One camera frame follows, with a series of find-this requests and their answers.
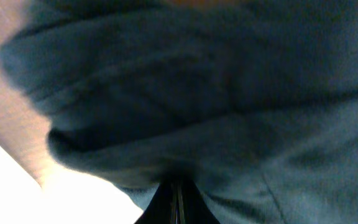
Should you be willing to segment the dark navy garment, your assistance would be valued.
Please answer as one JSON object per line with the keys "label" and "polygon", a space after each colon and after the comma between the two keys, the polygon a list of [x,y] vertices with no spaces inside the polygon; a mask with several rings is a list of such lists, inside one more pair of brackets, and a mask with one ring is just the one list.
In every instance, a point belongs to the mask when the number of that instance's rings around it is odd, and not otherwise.
{"label": "dark navy garment", "polygon": [[31,1],[5,79],[61,165],[144,211],[190,180],[220,223],[358,223],[358,1]]}

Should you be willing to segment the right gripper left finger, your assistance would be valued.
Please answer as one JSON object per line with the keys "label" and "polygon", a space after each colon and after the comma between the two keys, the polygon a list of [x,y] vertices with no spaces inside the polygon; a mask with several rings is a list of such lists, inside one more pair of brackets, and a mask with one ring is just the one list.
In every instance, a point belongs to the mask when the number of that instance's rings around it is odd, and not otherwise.
{"label": "right gripper left finger", "polygon": [[149,206],[135,224],[176,224],[177,223],[177,183],[162,183]]}

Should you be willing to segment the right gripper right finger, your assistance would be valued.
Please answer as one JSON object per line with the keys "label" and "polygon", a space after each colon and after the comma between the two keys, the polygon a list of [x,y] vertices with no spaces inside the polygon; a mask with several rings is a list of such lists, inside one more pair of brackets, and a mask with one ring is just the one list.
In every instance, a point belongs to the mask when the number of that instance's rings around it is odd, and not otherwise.
{"label": "right gripper right finger", "polygon": [[197,186],[190,180],[176,183],[177,224],[220,224],[206,206]]}

